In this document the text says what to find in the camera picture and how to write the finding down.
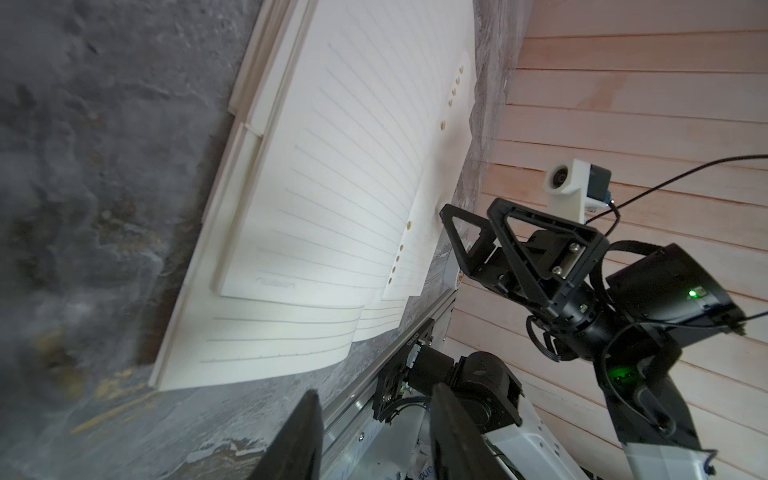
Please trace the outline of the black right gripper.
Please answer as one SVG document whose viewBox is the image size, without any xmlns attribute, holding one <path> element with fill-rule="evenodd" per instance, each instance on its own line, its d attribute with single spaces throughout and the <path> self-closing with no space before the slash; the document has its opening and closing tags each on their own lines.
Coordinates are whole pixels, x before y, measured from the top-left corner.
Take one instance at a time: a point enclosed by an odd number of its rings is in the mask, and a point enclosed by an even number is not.
<svg viewBox="0 0 768 480">
<path fill-rule="evenodd" d="M 618 328 L 587 278 L 609 247 L 595 228 L 495 199 L 488 219 L 446 204 L 439 212 L 458 266 L 524 307 L 525 328 L 551 360 L 596 360 Z"/>
</svg>

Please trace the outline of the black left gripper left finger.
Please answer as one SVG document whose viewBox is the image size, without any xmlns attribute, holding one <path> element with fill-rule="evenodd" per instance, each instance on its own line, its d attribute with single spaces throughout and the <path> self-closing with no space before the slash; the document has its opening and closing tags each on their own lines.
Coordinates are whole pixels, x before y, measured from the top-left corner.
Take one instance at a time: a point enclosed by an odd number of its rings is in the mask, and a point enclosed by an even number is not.
<svg viewBox="0 0 768 480">
<path fill-rule="evenodd" d="M 319 396 L 316 390 L 308 390 L 248 479 L 319 479 L 323 433 Z"/>
</svg>

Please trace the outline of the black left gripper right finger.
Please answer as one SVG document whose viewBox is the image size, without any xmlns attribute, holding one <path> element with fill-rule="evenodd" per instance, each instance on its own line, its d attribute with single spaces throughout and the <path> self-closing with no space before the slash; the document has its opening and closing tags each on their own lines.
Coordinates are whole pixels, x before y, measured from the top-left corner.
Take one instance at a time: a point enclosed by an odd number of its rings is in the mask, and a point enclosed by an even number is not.
<svg viewBox="0 0 768 480">
<path fill-rule="evenodd" d="M 509 479 L 452 390 L 434 386 L 430 440 L 436 479 Z"/>
</svg>

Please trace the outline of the cream lined notebook with holes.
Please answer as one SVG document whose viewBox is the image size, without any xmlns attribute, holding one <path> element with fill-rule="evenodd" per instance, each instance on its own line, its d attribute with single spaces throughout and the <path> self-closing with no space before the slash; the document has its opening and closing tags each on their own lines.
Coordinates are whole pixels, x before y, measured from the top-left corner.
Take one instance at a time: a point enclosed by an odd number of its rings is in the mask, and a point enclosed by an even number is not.
<svg viewBox="0 0 768 480">
<path fill-rule="evenodd" d="M 416 295 L 471 141 L 469 1 L 312 1 L 214 282 L 221 296 Z"/>
</svg>

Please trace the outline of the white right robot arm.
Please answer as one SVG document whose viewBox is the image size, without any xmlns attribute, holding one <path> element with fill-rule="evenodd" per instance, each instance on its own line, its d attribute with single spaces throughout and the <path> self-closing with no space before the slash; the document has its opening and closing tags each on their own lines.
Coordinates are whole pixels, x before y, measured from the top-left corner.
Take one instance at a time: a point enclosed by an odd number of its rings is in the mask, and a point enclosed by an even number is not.
<svg viewBox="0 0 768 480">
<path fill-rule="evenodd" d="M 706 479 L 704 449 L 670 378 L 686 346 L 742 334 L 746 315 L 681 247 L 610 242 L 604 233 L 520 204 L 494 200 L 485 216 L 440 213 L 460 270 L 527 310 L 526 330 L 555 362 L 589 361 L 637 479 Z M 453 359 L 421 328 L 377 377 L 373 417 L 405 409 L 429 416 L 440 479 L 581 479 L 550 436 L 521 382 L 495 355 Z"/>
</svg>

